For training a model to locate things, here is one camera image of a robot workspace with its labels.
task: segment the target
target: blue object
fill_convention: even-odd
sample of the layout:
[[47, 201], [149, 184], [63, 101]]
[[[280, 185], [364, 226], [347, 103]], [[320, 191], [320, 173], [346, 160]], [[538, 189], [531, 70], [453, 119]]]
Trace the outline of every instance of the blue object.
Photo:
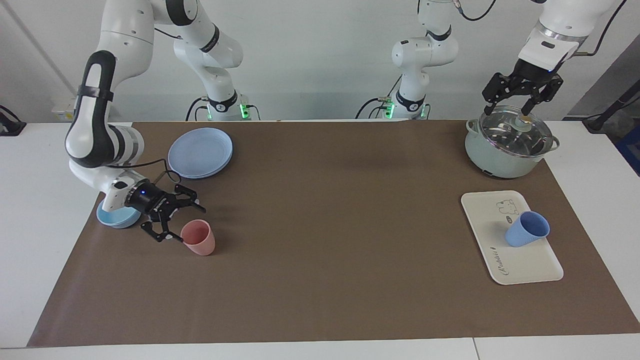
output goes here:
[[640, 126], [616, 143], [616, 147], [627, 163], [640, 175]]
[[212, 127], [192, 130], [169, 149], [169, 166], [187, 179], [203, 179], [222, 170], [233, 154], [233, 143], [224, 131]]
[[534, 211], [526, 211], [520, 214], [518, 220], [511, 225], [504, 238], [509, 245], [521, 247], [546, 238], [550, 230], [549, 222], [542, 215]]
[[134, 208], [122, 208], [108, 213], [102, 209], [103, 202], [104, 201], [100, 201], [98, 209], [95, 211], [95, 216], [99, 222], [111, 226], [114, 229], [125, 229], [132, 226], [138, 221], [140, 215], [142, 215]]

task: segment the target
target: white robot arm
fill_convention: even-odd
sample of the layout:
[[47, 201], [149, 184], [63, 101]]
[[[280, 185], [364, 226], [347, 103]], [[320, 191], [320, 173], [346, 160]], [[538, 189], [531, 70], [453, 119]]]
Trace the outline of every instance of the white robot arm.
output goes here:
[[[205, 83], [216, 120], [245, 117], [240, 96], [223, 69], [240, 65], [242, 49], [211, 23], [199, 0], [107, 0], [100, 42], [87, 61], [65, 145], [71, 171], [106, 194], [105, 211], [135, 208], [149, 216], [142, 228], [157, 241], [181, 240], [169, 230], [168, 221], [186, 206], [205, 211], [197, 194], [181, 185], [166, 193], [134, 171], [144, 151], [141, 134], [108, 124], [114, 89], [149, 68], [155, 23], [179, 27], [182, 38], [176, 40], [175, 51]], [[161, 223], [161, 233], [153, 231], [154, 222]]]
[[393, 96], [390, 118], [414, 119], [422, 113], [429, 85], [426, 67], [452, 63], [458, 56], [458, 41], [451, 35], [453, 0], [422, 0], [418, 18], [425, 37], [395, 44], [392, 59], [403, 71], [400, 89]]
[[532, 0], [544, 3], [540, 19], [518, 55], [511, 75], [496, 73], [483, 91], [490, 103], [489, 115], [498, 102], [514, 95], [528, 95], [522, 108], [528, 115], [537, 104], [551, 101], [563, 80], [557, 71], [591, 34], [614, 0]]

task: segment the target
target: blue plate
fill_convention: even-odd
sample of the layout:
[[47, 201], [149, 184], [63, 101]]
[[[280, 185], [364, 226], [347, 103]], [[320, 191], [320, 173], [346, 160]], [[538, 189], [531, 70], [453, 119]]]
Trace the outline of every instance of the blue plate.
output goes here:
[[225, 168], [233, 154], [233, 143], [224, 131], [212, 127], [192, 130], [169, 149], [169, 166], [187, 179], [204, 179]]
[[141, 213], [134, 208], [122, 208], [108, 213], [102, 209], [103, 202], [100, 201], [98, 209], [95, 211], [95, 216], [104, 225], [115, 229], [125, 229], [135, 224], [140, 218]]

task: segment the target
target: cable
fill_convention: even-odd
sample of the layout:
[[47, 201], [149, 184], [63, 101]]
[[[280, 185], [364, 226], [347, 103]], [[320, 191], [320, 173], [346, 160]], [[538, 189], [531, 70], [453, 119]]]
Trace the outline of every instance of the cable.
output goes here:
[[204, 106], [204, 105], [203, 105], [203, 106], [200, 106], [199, 108], [197, 108], [197, 109], [196, 109], [196, 115], [195, 115], [195, 117], [196, 117], [196, 121], [198, 121], [198, 110], [202, 110], [202, 109], [209, 111], [209, 108], [208, 108], [208, 107], [206, 107], [206, 106]]
[[613, 20], [616, 18], [616, 16], [618, 16], [620, 9], [622, 9], [622, 6], [624, 6], [626, 2], [627, 0], [622, 0], [620, 5], [618, 5], [618, 8], [616, 9], [616, 11], [613, 13], [613, 15], [611, 15], [609, 22], [607, 23], [604, 30], [602, 31], [602, 35], [600, 35], [600, 39], [598, 40], [598, 45], [596, 45], [596, 49], [592, 53], [579, 52], [579, 53], [575, 53], [574, 56], [595, 56], [595, 54], [598, 53], [598, 51], [600, 50], [600, 46], [604, 41], [604, 36], [606, 36], [607, 32], [609, 31], [609, 27], [613, 23]]
[[[636, 97], [633, 101], [629, 101], [628, 103], [626, 103], [624, 106], [622, 106], [620, 109], [618, 109], [618, 111], [620, 111], [620, 110], [622, 110], [622, 109], [624, 109], [624, 108], [628, 108], [629, 106], [633, 105], [633, 104], [634, 104], [636, 101], [638, 101], [638, 100], [640, 100], [640, 96], [639, 96], [639, 97]], [[593, 119], [593, 118], [595, 118], [595, 117], [600, 117], [600, 116], [602, 116], [602, 115], [604, 115], [604, 113], [599, 113], [599, 114], [596, 114], [596, 115], [592, 115], [592, 116], [589, 116], [589, 117], [585, 117], [585, 118], [582, 118], [582, 121], [584, 121], [584, 120], [589, 120], [589, 119]]]
[[196, 104], [200, 101], [207, 101], [207, 97], [199, 97], [197, 99], [195, 99], [192, 103], [191, 106], [189, 107], [189, 111], [187, 111], [187, 117], [184, 118], [184, 121], [187, 122], [189, 121], [189, 117], [191, 116], [191, 112], [193, 111], [193, 108], [196, 106]]
[[[396, 88], [396, 86], [398, 86], [398, 84], [400, 83], [400, 80], [402, 80], [402, 75], [398, 76], [398, 80], [396, 80], [396, 83], [394, 84], [394, 86], [391, 88], [391, 90], [389, 90], [389, 93], [387, 94], [387, 97], [391, 96], [391, 93], [394, 92], [394, 89]], [[376, 118], [378, 118], [380, 116], [380, 110], [383, 110], [384, 108], [378, 108], [378, 112], [376, 113]]]
[[357, 119], [357, 118], [359, 118], [359, 117], [360, 117], [360, 114], [362, 113], [362, 111], [364, 110], [364, 108], [366, 108], [366, 107], [367, 107], [367, 105], [369, 105], [369, 104], [370, 104], [370, 103], [372, 103], [372, 102], [376, 102], [376, 101], [382, 102], [382, 100], [380, 100], [380, 98], [379, 98], [379, 97], [374, 97], [373, 99], [368, 100], [367, 102], [365, 102], [365, 103], [364, 103], [364, 105], [362, 105], [362, 107], [360, 108], [360, 110], [358, 110], [358, 113], [356, 114], [356, 117], [355, 117], [355, 118]]
[[377, 108], [373, 108], [373, 110], [371, 110], [371, 112], [370, 112], [370, 114], [369, 114], [369, 118], [368, 118], [368, 119], [371, 119], [371, 116], [373, 115], [373, 112], [374, 112], [374, 111], [376, 111], [376, 110], [377, 110], [377, 111], [378, 111], [378, 113], [380, 113], [380, 110], [384, 110], [384, 109], [386, 109], [386, 108], [387, 108], [386, 106], [380, 106], [380, 107], [377, 107]]
[[425, 119], [425, 120], [429, 120], [429, 115], [431, 115], [431, 104], [425, 104], [424, 106], [425, 107], [429, 106], [429, 111], [427, 112], [427, 118]]
[[262, 118], [260, 117], [260, 109], [258, 109], [258, 107], [256, 105], [247, 105], [247, 108], [254, 108], [255, 112], [258, 113], [258, 121], [262, 121]]
[[174, 38], [174, 39], [182, 40], [182, 37], [180, 37], [180, 36], [175, 36], [175, 35], [171, 35], [171, 34], [169, 34], [169, 33], [165, 33], [164, 31], [162, 31], [162, 30], [160, 30], [160, 29], [158, 29], [158, 28], [154, 28], [154, 30], [156, 30], [156, 31], [157, 31], [157, 32], [159, 32], [160, 34], [164, 34], [164, 35], [166, 35], [166, 36], [168, 36], [168, 37], [170, 37], [170, 38]]
[[[178, 174], [177, 172], [173, 171], [173, 170], [169, 170], [169, 165], [167, 165], [166, 159], [158, 159], [155, 161], [151, 161], [150, 163], [144, 163], [144, 164], [139, 164], [139, 165], [127, 165], [127, 166], [120, 166], [120, 165], [108, 165], [108, 168], [122, 168], [122, 169], [128, 169], [128, 168], [141, 168], [141, 167], [147, 167], [150, 165], [154, 165], [157, 164], [159, 162], [163, 162], [164, 163], [164, 171], [162, 172], [162, 174], [160, 174], [156, 180], [153, 182], [153, 184], [157, 184], [158, 181], [160, 181], [164, 175], [168, 175], [169, 179], [175, 183], [175, 184], [179, 184], [182, 182], [182, 176], [180, 176], [180, 174]], [[172, 174], [175, 174], [178, 176], [178, 180], [175, 180], [174, 178], [171, 177]]]
[[495, 2], [497, 0], [493, 0], [491, 2], [491, 5], [489, 5], [489, 8], [484, 12], [484, 14], [480, 15], [479, 17], [476, 18], [470, 18], [465, 14], [465, 11], [462, 10], [462, 5], [460, 4], [459, 1], [454, 1], [455, 6], [458, 8], [458, 12], [460, 13], [460, 15], [462, 15], [462, 17], [464, 17], [465, 19], [469, 20], [469, 21], [478, 21], [478, 20], [482, 20], [485, 16], [487, 16], [487, 14], [489, 14], [489, 12], [491, 11], [491, 9], [493, 8], [493, 6], [495, 5]]
[[20, 118], [18, 118], [18, 115], [14, 114], [13, 111], [7, 109], [5, 106], [0, 105], [0, 109], [4, 110], [4, 112], [6, 112], [7, 114], [13, 116], [15, 120], [18, 120], [18, 122], [22, 122], [20, 121]]

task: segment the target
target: brown paper mat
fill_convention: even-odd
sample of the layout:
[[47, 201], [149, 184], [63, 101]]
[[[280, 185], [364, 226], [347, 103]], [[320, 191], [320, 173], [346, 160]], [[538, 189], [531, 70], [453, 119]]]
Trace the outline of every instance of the brown paper mat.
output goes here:
[[[171, 226], [209, 221], [214, 255], [92, 216], [29, 346], [640, 332], [547, 164], [489, 178], [463, 122], [136, 124], [141, 161], [204, 126], [231, 136], [234, 157], [185, 182], [209, 212]], [[491, 280], [460, 197], [494, 190], [550, 220], [562, 281]]]

